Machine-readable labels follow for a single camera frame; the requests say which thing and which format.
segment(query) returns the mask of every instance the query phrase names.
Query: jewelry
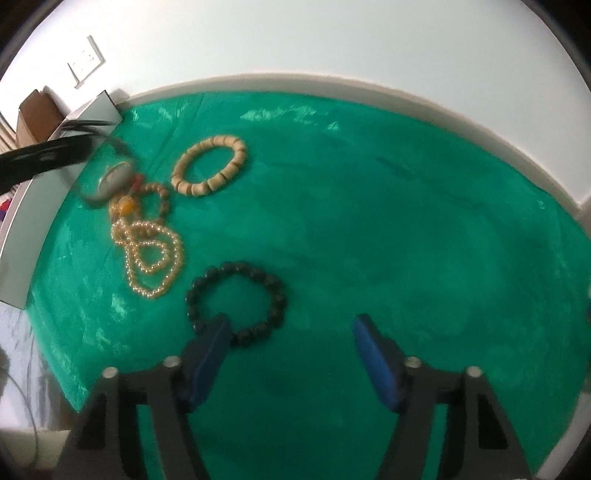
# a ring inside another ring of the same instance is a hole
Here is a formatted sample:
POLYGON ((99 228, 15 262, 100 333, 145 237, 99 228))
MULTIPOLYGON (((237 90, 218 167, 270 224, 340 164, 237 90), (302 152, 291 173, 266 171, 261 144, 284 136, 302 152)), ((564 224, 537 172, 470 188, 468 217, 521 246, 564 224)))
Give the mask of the jewelry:
POLYGON ((157 222, 139 220, 127 223, 127 220, 121 217, 111 227, 111 238, 125 251, 125 272, 131 290, 147 299, 156 299, 168 292, 173 281, 178 277, 184 261, 183 244, 176 232, 157 222), (164 235, 168 237, 170 244, 155 238, 137 240, 139 236, 146 233, 151 237, 164 235), (158 248, 161 259, 156 263, 147 264, 140 254, 142 247, 158 248), (138 281, 134 266, 137 266, 141 272, 151 275, 165 269, 171 260, 170 269, 158 287, 148 288, 138 281))
POLYGON ((127 161, 114 166, 104 178, 99 181, 99 186, 94 194, 84 194, 78 185, 76 179, 70 174, 68 169, 59 170, 61 176, 70 188, 78 194, 90 208, 97 208, 104 205, 118 191, 129 185, 129 181, 134 175, 137 160, 131 149, 121 139, 105 134, 99 127, 112 126, 112 122, 103 120, 66 120, 59 129, 60 131, 74 131, 86 134, 91 137, 100 137, 106 143, 110 144, 117 155, 125 157, 127 161))
POLYGON ((242 140, 233 135, 215 135, 214 137, 206 138, 205 140, 194 144, 194 146, 180 156, 173 168, 170 183, 181 195, 192 195, 194 197, 208 195, 223 187, 226 182, 234 178, 244 165, 245 161, 246 145, 242 140), (186 180, 183 180, 187 166, 201 153, 215 147, 228 147, 234 151, 234 156, 230 159, 228 164, 206 181, 189 183, 186 180))
POLYGON ((152 182, 142 184, 143 175, 136 175, 136 179, 131 187, 131 192, 124 195, 121 192, 114 195, 109 201, 109 218, 111 222, 116 222, 120 217, 132 216, 134 220, 141 219, 141 200, 138 197, 146 196, 150 193, 156 193, 160 197, 158 207, 158 217, 153 221, 160 224, 164 223, 166 216, 170 213, 170 194, 168 189, 161 183, 152 182))
POLYGON ((173 281, 183 266, 183 244, 179 235, 164 226, 164 220, 170 212, 168 190, 161 183, 147 183, 142 174, 136 174, 132 179, 128 194, 119 192, 109 201, 109 218, 111 238, 123 248, 125 252, 125 273, 130 288, 147 299, 156 299, 170 289, 173 281), (156 193, 160 197, 158 217, 154 220, 141 219, 141 197, 156 193), (168 237, 168 242, 157 239, 162 235, 168 237), (148 264, 141 256, 141 249, 153 247, 160 250, 160 260, 148 264), (153 275, 168 268, 168 273, 156 288, 142 285, 137 278, 134 267, 146 275, 153 275))
POLYGON ((230 275, 242 275, 256 283, 261 283, 271 296, 271 308, 264 322, 257 323, 251 328, 245 328, 232 333, 230 345, 233 347, 247 347, 255 340, 269 337, 273 328, 277 329, 283 325, 287 299, 283 293, 281 280, 275 275, 267 274, 260 268, 253 267, 245 262, 224 262, 220 268, 209 267, 202 277, 193 280, 191 288, 187 292, 187 317, 193 326, 193 331, 201 335, 207 329, 207 323, 201 318, 197 301, 208 286, 222 280, 230 275))

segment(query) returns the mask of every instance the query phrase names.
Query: white wall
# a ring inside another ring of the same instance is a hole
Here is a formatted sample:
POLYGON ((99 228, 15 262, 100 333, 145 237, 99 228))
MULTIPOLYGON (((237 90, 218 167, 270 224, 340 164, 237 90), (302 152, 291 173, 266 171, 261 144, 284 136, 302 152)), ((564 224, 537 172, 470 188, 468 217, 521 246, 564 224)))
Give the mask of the white wall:
POLYGON ((136 95, 255 72, 422 96, 518 147, 576 202, 591 194, 591 93, 519 0, 65 0, 0 81, 0 111, 14 125, 19 103, 45 85, 75 108, 103 89, 136 95), (106 64, 76 90, 63 49, 87 35, 106 64))

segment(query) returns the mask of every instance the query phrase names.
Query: screw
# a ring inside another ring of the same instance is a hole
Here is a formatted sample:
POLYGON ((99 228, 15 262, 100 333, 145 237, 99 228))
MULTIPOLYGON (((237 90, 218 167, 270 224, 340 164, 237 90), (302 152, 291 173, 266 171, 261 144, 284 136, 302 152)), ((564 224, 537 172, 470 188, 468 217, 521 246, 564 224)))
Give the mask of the screw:
POLYGON ((466 375, 472 378, 479 378, 482 376, 482 369, 472 365, 471 367, 466 368, 466 375))
POLYGON ((107 367, 103 370, 103 378, 113 378, 119 373, 115 367, 107 367))
POLYGON ((408 356, 404 361, 404 365, 409 368, 419 368, 422 364, 421 359, 417 356, 408 356))
POLYGON ((166 367, 166 368, 174 368, 174 367, 178 367, 181 364, 181 358, 179 356, 176 355, 171 355, 166 357, 162 364, 166 367))

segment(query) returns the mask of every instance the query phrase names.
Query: red bead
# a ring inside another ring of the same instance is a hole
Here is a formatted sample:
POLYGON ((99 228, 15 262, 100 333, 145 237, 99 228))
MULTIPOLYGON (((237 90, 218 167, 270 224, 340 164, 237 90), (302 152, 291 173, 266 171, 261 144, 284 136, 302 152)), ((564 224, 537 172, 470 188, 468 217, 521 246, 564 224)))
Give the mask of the red bead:
POLYGON ((134 181, 131 184, 131 191, 137 193, 139 188, 144 184, 146 177, 143 173, 136 173, 134 175, 134 181))

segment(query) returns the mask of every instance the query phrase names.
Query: cardboard box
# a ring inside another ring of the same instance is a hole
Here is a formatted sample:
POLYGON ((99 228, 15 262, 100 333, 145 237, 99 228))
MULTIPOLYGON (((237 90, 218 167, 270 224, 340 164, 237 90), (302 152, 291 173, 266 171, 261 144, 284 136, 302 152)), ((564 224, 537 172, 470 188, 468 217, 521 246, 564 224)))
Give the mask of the cardboard box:
POLYGON ((18 108, 17 146, 46 141, 63 120, 64 115, 51 97, 34 90, 18 108))

